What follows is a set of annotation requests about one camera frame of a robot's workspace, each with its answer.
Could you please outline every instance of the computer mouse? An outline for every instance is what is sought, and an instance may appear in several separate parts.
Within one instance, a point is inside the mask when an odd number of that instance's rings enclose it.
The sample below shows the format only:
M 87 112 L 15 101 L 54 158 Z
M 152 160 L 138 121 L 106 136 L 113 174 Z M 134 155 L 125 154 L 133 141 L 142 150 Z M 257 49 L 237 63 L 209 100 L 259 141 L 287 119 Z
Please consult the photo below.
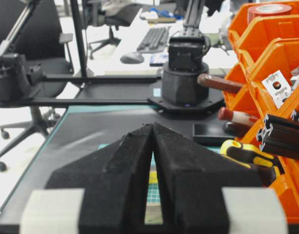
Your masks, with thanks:
M 144 57 L 139 52 L 130 52 L 122 55 L 120 61 L 125 64 L 139 64 L 144 62 Z

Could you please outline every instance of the chair base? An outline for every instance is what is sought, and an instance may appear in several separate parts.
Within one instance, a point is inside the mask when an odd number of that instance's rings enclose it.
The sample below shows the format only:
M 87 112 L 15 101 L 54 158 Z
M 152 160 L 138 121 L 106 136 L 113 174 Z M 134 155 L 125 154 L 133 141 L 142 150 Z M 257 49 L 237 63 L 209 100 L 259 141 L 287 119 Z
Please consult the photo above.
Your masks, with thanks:
M 32 117 L 31 121 L 6 124 L 0 126 L 1 135 L 4 139 L 9 138 L 8 132 L 5 131 L 4 129 L 24 128 L 24 131 L 22 133 L 20 133 L 16 138 L 14 138 L 8 145 L 6 145 L 0 151 L 0 158 L 34 133 L 41 133 L 42 136 L 44 136 L 44 138 L 47 138 L 48 136 L 47 128 L 53 127 L 57 123 L 58 119 L 60 118 L 60 116 L 57 113 L 55 113 L 54 109 L 50 109 L 48 112 L 42 115 L 38 107 L 30 107 L 30 112 Z M 6 164 L 0 161 L 0 172 L 3 172 L 5 170 L 6 170 Z
M 108 39 L 104 39 L 104 40 L 97 40 L 97 41 L 93 41 L 91 43 L 89 43 L 89 49 L 91 50 L 90 53 L 90 59 L 94 59 L 93 58 L 93 53 L 95 53 L 96 51 L 98 51 L 99 49 L 101 49 L 102 47 L 106 46 L 106 45 L 115 45 L 118 46 L 120 43 L 121 39 L 114 37 L 114 32 L 112 31 L 111 26 L 109 26 L 109 38 Z M 100 43 L 100 45 L 95 48 L 94 50 L 92 50 L 92 44 L 96 44 L 96 43 Z

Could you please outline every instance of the black office chair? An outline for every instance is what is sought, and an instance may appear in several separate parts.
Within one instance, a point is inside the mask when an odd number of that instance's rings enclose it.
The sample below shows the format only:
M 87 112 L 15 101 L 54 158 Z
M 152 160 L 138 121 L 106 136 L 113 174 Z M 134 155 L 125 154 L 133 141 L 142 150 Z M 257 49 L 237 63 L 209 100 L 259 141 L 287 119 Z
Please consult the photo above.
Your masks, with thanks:
M 118 45 L 120 39 L 114 37 L 114 32 L 112 26 L 116 30 L 119 29 L 119 26 L 128 27 L 131 25 L 133 19 L 141 8 L 140 4 L 129 4 L 121 8 L 115 15 L 107 15 L 107 12 L 101 10 L 101 0 L 85 0 L 84 1 L 84 13 L 85 13 L 85 26 L 92 25 L 94 27 L 99 27 L 103 25 L 109 26 L 109 38 L 103 40 L 97 40 L 89 43 L 90 59 L 93 59 L 93 53 L 106 45 Z M 100 43 L 100 45 L 92 49 L 92 44 Z
M 7 37 L 24 7 L 25 4 L 18 0 L 0 0 L 0 43 Z M 25 54 L 29 66 L 41 64 L 43 71 L 47 74 L 70 74 L 73 72 L 73 67 L 72 62 L 65 59 L 64 43 L 71 40 L 72 34 L 61 33 L 54 0 L 43 0 L 26 25 L 15 45 L 14 52 Z M 65 82 L 44 83 L 38 97 L 56 97 L 65 86 Z M 4 139 L 9 138 L 8 132 L 4 130 L 6 128 L 25 129 L 0 151 L 0 158 L 33 133 L 41 133 L 47 137 L 47 128 L 53 127 L 59 118 L 54 109 L 50 109 L 44 115 L 38 107 L 30 107 L 30 111 L 32 121 L 0 126 Z M 0 161 L 0 171 L 4 170 L 6 170 L 6 165 Z

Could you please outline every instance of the black table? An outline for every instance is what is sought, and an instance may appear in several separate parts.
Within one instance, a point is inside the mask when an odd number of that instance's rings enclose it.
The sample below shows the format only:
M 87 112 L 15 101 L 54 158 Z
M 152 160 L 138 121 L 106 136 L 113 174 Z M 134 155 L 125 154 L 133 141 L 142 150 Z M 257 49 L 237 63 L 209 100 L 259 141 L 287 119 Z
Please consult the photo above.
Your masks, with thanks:
M 7 225 L 9 232 L 15 232 L 31 192 L 42 189 L 55 169 L 153 122 L 170 127 L 189 139 L 193 123 L 222 124 L 216 114 L 171 115 L 149 105 L 69 107 L 6 200 L 0 225 Z

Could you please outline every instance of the black foam pad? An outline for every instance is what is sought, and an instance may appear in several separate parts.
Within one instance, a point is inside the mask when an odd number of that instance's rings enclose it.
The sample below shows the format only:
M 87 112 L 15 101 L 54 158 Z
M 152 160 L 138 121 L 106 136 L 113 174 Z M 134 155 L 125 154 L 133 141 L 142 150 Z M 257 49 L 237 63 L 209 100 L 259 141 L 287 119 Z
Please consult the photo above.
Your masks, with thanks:
M 80 233 L 122 233 L 144 223 L 152 125 L 56 170 L 46 188 L 84 188 Z
M 164 221 L 186 233 L 228 230 L 222 186 L 261 187 L 259 175 L 158 123 L 153 129 Z
M 124 170 L 132 173 L 129 226 L 144 223 L 153 142 L 151 124 L 128 133 L 104 169 L 112 173 Z

